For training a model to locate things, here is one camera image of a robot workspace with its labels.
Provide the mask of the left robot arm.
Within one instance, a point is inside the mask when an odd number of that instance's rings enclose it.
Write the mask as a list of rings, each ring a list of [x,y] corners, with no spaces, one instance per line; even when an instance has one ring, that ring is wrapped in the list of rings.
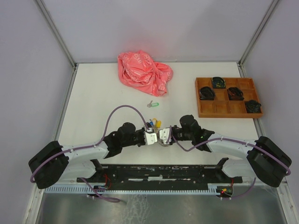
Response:
[[[29,160],[30,181],[39,189],[80,177],[99,182],[103,178],[103,170],[98,167],[100,160],[120,154],[124,147],[145,145],[145,130],[144,127],[136,130],[127,122],[105,136],[100,144],[62,146],[57,140],[52,141]]]

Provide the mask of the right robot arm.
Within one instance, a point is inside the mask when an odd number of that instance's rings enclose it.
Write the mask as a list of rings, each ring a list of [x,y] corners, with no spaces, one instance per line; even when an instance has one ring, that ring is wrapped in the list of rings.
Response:
[[[265,136],[257,140],[229,138],[200,127],[192,115],[179,120],[180,127],[170,128],[172,143],[190,141],[190,150],[223,153],[233,156],[224,159],[214,171],[215,179],[226,182],[230,178],[250,177],[277,188],[282,179],[291,174],[292,160],[271,139]]]

